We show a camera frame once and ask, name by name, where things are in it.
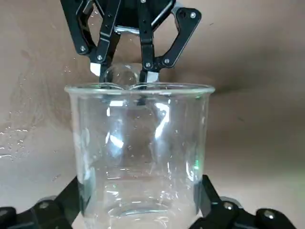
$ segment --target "screw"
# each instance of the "screw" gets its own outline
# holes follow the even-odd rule
[[[232,210],[233,209],[233,204],[231,204],[229,202],[225,202],[224,203],[224,208],[226,208],[228,210]]]
[[[264,215],[269,218],[269,219],[274,219],[275,218],[275,214],[272,211],[266,210],[264,212]]]
[[[39,205],[39,208],[45,209],[45,208],[47,208],[48,206],[49,206],[49,203],[47,203],[47,202],[42,202],[42,203]]]
[[[192,13],[191,13],[191,18],[194,19],[195,17],[196,17],[196,13],[195,13],[195,12],[192,12]]]
[[[6,213],[8,213],[7,210],[1,210],[1,211],[0,211],[0,217],[1,217],[1,216],[4,216]]]

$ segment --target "black metal bracket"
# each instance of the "black metal bracket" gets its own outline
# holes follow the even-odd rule
[[[147,81],[148,72],[159,73],[163,68],[173,68],[190,37],[201,20],[201,13],[196,9],[179,7],[174,16],[177,22],[178,35],[170,49],[160,57],[155,57],[153,45],[153,29],[148,2],[138,0],[140,42],[142,51],[142,71],[140,82]]]
[[[93,4],[95,4],[103,16],[100,39],[97,46],[92,40],[88,26],[88,19],[93,11]],[[110,67],[115,49],[120,40],[120,35],[115,33],[113,28],[122,6],[122,0],[111,0],[107,4],[102,0],[61,0],[61,5],[76,52],[79,55],[88,56],[91,63],[100,64],[100,74],[102,74]]]

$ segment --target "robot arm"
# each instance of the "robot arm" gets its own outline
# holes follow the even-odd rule
[[[90,69],[100,82],[109,80],[104,78],[104,73],[112,63],[123,32],[140,37],[140,82],[155,82],[162,68],[174,67],[201,20],[198,10],[185,8],[176,0],[61,0],[61,4],[76,52],[89,57]],[[93,5],[103,18],[97,45],[88,26]],[[153,33],[171,13],[176,20],[178,35],[170,49],[156,57]]]

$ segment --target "beige surface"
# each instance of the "beige surface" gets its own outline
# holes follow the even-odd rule
[[[211,98],[206,173],[221,195],[250,212],[276,208],[303,228],[305,2],[180,2],[198,8],[203,20],[162,79],[218,90]],[[94,15],[92,27],[99,21]],[[63,88],[97,79],[74,51],[59,1],[2,0],[0,28],[0,154],[11,155],[0,158],[0,206],[25,210],[75,175]],[[155,35],[157,53],[173,37],[168,20]],[[137,38],[124,36],[115,61],[139,58]]]

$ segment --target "water droplet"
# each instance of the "water droplet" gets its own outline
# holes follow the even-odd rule
[[[0,154],[0,158],[6,157],[6,156],[10,156],[11,157],[10,154]]]
[[[58,175],[56,175],[53,179],[52,179],[52,181],[55,181],[57,178],[59,178],[61,176],[61,174],[58,174]]]

